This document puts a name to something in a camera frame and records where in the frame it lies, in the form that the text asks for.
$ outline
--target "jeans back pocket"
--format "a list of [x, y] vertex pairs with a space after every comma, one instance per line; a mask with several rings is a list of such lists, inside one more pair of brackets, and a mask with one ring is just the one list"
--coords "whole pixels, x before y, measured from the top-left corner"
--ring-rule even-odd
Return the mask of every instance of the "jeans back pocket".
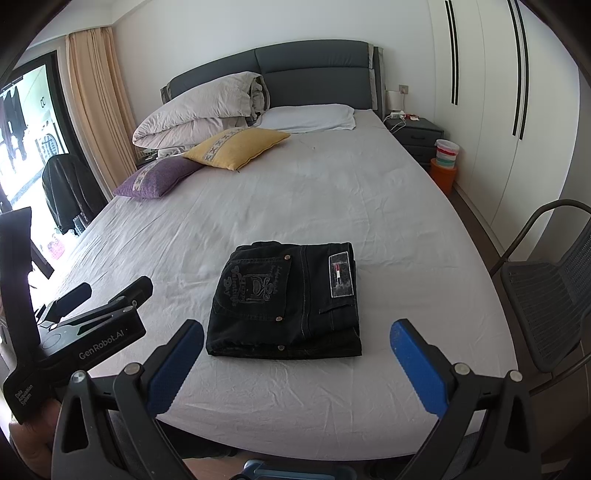
[[290, 265], [285, 257], [230, 260], [217, 285], [214, 309], [237, 319], [283, 317]]

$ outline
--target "human hand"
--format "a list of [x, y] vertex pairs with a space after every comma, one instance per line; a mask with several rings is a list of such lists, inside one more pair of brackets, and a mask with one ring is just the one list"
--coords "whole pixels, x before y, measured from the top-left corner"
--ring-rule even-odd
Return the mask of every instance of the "human hand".
[[25, 464], [37, 475], [51, 477], [51, 449], [56, 434], [57, 418], [61, 404], [48, 400], [41, 411], [20, 425], [16, 420], [10, 422], [10, 436]]

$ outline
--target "rivet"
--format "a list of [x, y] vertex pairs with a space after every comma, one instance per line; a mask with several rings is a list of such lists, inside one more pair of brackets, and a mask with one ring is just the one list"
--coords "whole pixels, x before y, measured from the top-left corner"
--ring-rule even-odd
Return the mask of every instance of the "rivet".
[[456, 364], [454, 365], [453, 369], [458, 375], [467, 375], [470, 373], [470, 367], [466, 364]]
[[123, 371], [128, 375], [135, 375], [137, 372], [139, 372], [140, 368], [141, 366], [139, 363], [131, 362], [130, 364], [125, 365]]
[[518, 372], [517, 370], [511, 370], [509, 377], [513, 380], [513, 382], [521, 382], [523, 380], [523, 375], [521, 375], [521, 372]]
[[74, 383], [80, 383], [86, 378], [86, 374], [82, 370], [72, 373], [72, 381]]

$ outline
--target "curtain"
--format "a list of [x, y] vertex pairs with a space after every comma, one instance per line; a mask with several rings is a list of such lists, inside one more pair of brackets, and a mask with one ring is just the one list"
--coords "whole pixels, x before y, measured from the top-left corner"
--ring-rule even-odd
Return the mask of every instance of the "curtain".
[[79, 126], [106, 185], [113, 191], [137, 168], [135, 130], [111, 27], [66, 37], [68, 73]]

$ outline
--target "jeans label patch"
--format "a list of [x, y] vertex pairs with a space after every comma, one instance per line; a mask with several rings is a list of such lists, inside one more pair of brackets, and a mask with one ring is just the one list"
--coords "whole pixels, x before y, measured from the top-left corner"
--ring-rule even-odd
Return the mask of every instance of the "jeans label patch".
[[336, 299], [353, 295], [349, 252], [329, 257], [330, 295]]

